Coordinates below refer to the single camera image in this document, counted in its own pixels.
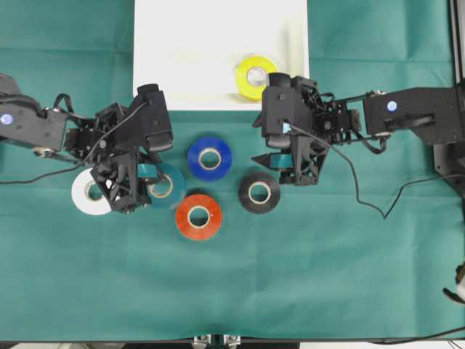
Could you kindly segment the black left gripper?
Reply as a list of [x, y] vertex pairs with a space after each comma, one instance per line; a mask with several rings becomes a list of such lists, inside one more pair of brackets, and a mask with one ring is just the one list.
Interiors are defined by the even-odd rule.
[[[114, 103], [68, 130], [65, 150], [91, 169], [91, 198], [104, 196], [112, 212], [130, 213], [151, 205], [148, 193], [171, 195], [172, 166], [161, 163], [159, 154], [172, 148], [173, 139], [164, 94], [157, 84], [146, 84], [129, 107]], [[163, 180], [169, 187], [158, 192], [155, 183]]]

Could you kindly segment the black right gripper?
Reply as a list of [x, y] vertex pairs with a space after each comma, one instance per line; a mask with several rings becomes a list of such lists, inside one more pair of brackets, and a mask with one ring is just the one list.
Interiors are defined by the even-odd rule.
[[270, 73], [252, 127], [261, 127], [266, 146], [280, 151], [253, 156], [252, 161], [280, 170], [281, 184], [316, 185], [329, 146], [349, 134], [351, 116], [347, 104], [331, 93], [321, 94], [317, 82]]

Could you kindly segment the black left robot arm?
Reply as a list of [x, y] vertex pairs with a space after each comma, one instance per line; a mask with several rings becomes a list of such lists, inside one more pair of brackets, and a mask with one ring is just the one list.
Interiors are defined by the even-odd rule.
[[14, 78], [1, 75], [1, 140], [30, 148], [42, 158], [83, 167], [72, 184], [73, 203], [82, 212], [129, 214], [141, 206], [170, 205], [173, 188], [156, 193], [162, 180], [174, 184], [171, 166], [160, 154], [173, 146], [163, 92], [157, 84], [137, 88], [129, 107], [113, 103], [94, 118], [75, 113], [69, 95], [43, 107], [24, 95]]

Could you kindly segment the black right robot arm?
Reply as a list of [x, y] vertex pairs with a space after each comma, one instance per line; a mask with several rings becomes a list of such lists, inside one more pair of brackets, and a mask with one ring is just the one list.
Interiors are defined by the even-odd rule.
[[288, 167], [276, 167], [281, 184], [315, 185], [331, 145], [361, 142], [380, 154], [404, 129], [428, 145], [462, 143], [464, 83], [337, 99], [319, 92], [316, 81], [271, 73], [253, 126], [276, 155], [291, 157]]

